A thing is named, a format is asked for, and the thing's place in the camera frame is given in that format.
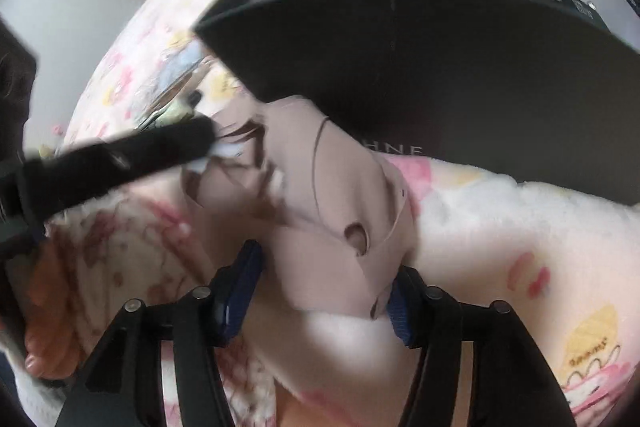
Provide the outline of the person's hand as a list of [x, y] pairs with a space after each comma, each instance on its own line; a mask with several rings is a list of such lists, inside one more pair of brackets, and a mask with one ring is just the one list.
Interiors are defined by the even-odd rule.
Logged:
[[25, 369], [49, 381], [72, 376], [80, 363], [81, 349], [68, 306], [70, 288], [51, 241], [40, 245], [27, 300]]

